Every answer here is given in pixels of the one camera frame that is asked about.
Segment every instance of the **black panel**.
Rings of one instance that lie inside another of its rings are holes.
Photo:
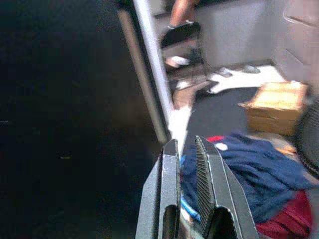
[[[134,237],[160,145],[114,2],[0,16],[0,237]]]

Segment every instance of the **red cloth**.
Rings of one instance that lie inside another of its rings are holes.
[[[300,191],[277,216],[266,223],[256,224],[256,228],[261,234],[273,239],[308,238],[312,222],[306,193]]]
[[[224,136],[218,135],[218,136],[208,137],[208,138],[207,138],[207,141],[213,143],[213,142],[221,141],[221,140],[223,140],[223,139],[224,139]]]

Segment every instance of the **gray wall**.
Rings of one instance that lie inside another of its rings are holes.
[[[148,0],[153,15],[165,13],[163,0]]]
[[[154,2],[149,0],[153,9]],[[199,7],[196,20],[203,29],[203,49],[213,67],[261,61],[272,57],[271,5],[269,0],[230,0]],[[156,17],[159,36],[169,23],[169,15]],[[179,46],[165,55],[181,54]]]
[[[310,84],[319,94],[318,0],[276,0],[271,6],[272,59],[288,80]]]

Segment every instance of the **clothing pile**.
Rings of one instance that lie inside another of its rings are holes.
[[[273,239],[309,236],[312,214],[305,190],[315,185],[307,180],[301,164],[270,142],[240,133],[207,140],[215,144],[241,184],[259,233]],[[198,211],[194,145],[185,151],[181,169],[183,198]]]

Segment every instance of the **person's leg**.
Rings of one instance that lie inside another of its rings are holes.
[[[200,0],[176,0],[170,17],[170,26],[178,26],[194,17],[194,8]]]

